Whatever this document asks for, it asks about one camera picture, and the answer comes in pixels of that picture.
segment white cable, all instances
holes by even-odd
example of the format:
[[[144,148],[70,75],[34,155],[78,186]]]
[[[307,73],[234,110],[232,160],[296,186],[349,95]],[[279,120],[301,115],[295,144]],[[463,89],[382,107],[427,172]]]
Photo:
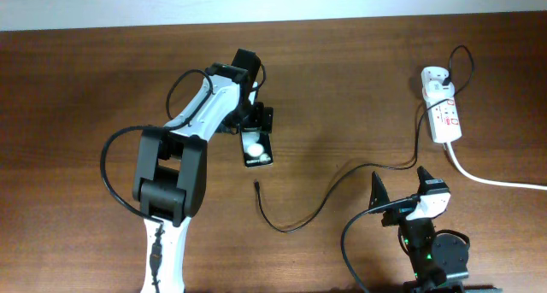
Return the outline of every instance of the white cable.
[[[492,181],[488,179],[477,178],[462,168],[462,166],[456,159],[456,155],[454,154],[452,145],[450,143],[446,143],[446,147],[448,147],[448,153],[450,154],[450,158],[452,159],[454,166],[456,166],[456,168],[460,171],[460,173],[462,173],[464,176],[470,178],[473,181],[489,184],[489,185],[497,185],[497,186],[521,187],[521,188],[534,189],[534,190],[547,190],[547,186],[542,186],[542,185],[528,185],[528,184],[522,184],[522,183],[499,182],[499,181]]]

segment wooden table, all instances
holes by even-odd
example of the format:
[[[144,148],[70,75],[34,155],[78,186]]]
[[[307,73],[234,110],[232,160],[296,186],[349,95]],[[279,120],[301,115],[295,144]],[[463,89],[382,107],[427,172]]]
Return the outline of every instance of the wooden table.
[[[266,212],[283,225],[311,213],[350,166],[407,161],[423,103],[421,69],[446,66],[450,51],[466,44],[477,69],[458,96],[460,162],[480,177],[547,183],[546,27],[547,13],[520,13],[2,32],[0,291],[140,290],[144,226],[104,189],[103,142],[124,126],[165,123],[174,80],[189,68],[230,62],[237,48],[254,50],[268,68],[259,98],[275,108],[275,163],[245,169],[239,138],[213,137],[207,193],[188,232],[187,288],[353,288],[339,239],[368,205],[372,169],[349,177],[315,221],[289,235],[258,214],[253,179],[262,183]],[[463,53],[454,68],[461,83],[469,69]],[[175,92],[174,112],[200,81],[192,75]],[[547,194],[464,178],[428,128],[418,163],[453,194],[437,228],[472,239],[466,284],[544,291]],[[127,135],[109,153],[109,175],[128,200],[137,145],[138,134]],[[415,168],[379,174],[392,199],[417,189]],[[371,287],[414,277],[397,228],[383,228],[378,215],[355,223],[347,249]]]

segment white background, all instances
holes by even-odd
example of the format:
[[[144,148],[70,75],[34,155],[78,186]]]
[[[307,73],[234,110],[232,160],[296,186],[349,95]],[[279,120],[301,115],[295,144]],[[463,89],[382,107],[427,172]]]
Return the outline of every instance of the white background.
[[[547,0],[0,0],[0,30],[547,9]]]

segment white power strip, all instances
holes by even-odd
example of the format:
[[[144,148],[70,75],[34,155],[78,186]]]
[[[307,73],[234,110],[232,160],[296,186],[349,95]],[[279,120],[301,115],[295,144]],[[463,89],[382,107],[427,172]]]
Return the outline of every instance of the white power strip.
[[[453,142],[462,136],[460,119],[453,97],[454,84],[450,82],[448,85],[443,85],[447,77],[448,71],[442,67],[426,67],[421,72],[423,84],[421,93],[426,100],[426,106],[430,108],[433,104],[448,99],[428,112],[433,141],[438,144]]]
[[[534,190],[547,190],[547,186],[544,185],[508,183],[477,178],[463,169],[456,159],[456,154],[454,153],[451,145],[451,142],[462,136],[462,129],[460,127],[460,119],[458,118],[458,113],[456,110],[456,101],[454,100],[454,84],[450,82],[447,85],[443,85],[444,79],[448,76],[449,72],[442,67],[424,68],[421,72],[421,83],[423,84],[421,92],[426,100],[427,108],[430,108],[435,103],[447,99],[447,101],[442,102],[429,110],[429,125],[431,126],[433,141],[435,143],[443,144],[444,148],[448,149],[450,159],[458,171],[471,180],[484,184],[521,187]]]

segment power outlet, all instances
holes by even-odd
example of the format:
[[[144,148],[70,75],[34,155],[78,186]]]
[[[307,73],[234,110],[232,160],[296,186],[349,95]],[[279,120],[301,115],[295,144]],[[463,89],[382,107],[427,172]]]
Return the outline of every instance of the power outlet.
[[[453,97],[454,84],[443,85],[446,77],[448,77],[448,71],[442,67],[426,67],[421,72],[422,94],[426,100],[426,106],[429,108],[439,101],[448,99],[431,108],[427,113],[433,141],[438,144],[450,143],[462,136],[460,119]]]

